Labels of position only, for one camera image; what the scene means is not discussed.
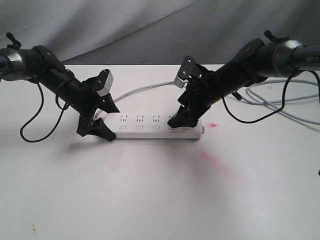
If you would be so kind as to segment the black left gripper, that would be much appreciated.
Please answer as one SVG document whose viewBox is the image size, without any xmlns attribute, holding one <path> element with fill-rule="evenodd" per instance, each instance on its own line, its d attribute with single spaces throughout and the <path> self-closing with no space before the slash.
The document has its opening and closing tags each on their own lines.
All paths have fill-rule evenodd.
<svg viewBox="0 0 320 240">
<path fill-rule="evenodd" d="M 110 93 L 104 96 L 98 95 L 97 83 L 97 77 L 90 77 L 81 82 L 79 89 L 67 97 L 66 103 L 79 113 L 76 132 L 80 136 L 91 135 L 113 141 L 116 139 L 116 134 L 105 125 L 102 118 L 94 120 L 94 115 L 97 109 L 106 113 L 119 113 L 120 111 Z"/>
</svg>

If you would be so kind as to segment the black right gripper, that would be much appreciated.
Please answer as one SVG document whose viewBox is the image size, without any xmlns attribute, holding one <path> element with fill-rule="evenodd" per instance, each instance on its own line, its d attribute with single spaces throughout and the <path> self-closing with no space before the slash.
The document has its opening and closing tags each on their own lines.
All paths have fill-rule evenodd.
<svg viewBox="0 0 320 240">
<path fill-rule="evenodd" d="M 199 118 L 211 107 L 213 80 L 215 72 L 195 64 L 183 94 L 178 98 L 180 107 L 169 118 L 167 124 L 171 128 L 197 126 Z"/>
</svg>

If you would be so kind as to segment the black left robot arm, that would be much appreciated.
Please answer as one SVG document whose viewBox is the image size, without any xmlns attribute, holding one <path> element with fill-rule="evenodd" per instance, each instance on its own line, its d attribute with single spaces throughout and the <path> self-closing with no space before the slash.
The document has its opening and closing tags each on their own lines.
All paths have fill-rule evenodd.
<svg viewBox="0 0 320 240">
<path fill-rule="evenodd" d="M 25 80 L 37 85 L 39 90 L 46 87 L 55 95 L 55 103 L 62 113 L 69 107 L 79 113 L 76 132 L 80 136 L 97 136 L 108 141 L 116 139 L 116 134 L 105 125 L 102 118 L 94 118 L 97 110 L 119 112 L 110 93 L 113 76 L 109 69 L 79 81 L 45 46 L 23 49 L 12 33 L 7 32 L 5 36 L 11 43 L 0 50 L 1 80 Z"/>
</svg>

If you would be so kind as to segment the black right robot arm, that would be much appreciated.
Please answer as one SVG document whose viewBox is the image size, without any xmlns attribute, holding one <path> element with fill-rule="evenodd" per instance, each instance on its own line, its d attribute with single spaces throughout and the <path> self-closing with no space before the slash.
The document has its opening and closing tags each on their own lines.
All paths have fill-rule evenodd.
<svg viewBox="0 0 320 240">
<path fill-rule="evenodd" d="M 243 46 L 230 61 L 218 70 L 208 70 L 186 56 L 174 84 L 185 88 L 178 98 L 176 114 L 167 124 L 171 128 L 195 127 L 198 120 L 218 101 L 228 95 L 241 100 L 238 90 L 260 84 L 268 78 L 286 78 L 281 96 L 281 107 L 272 112 L 277 114 L 285 107 L 285 95 L 289 82 L 303 72 L 310 72 L 318 81 L 320 70 L 320 47 L 306 46 L 289 37 L 276 37 L 269 30 L 264 32 L 269 43 L 255 38 Z"/>
</svg>

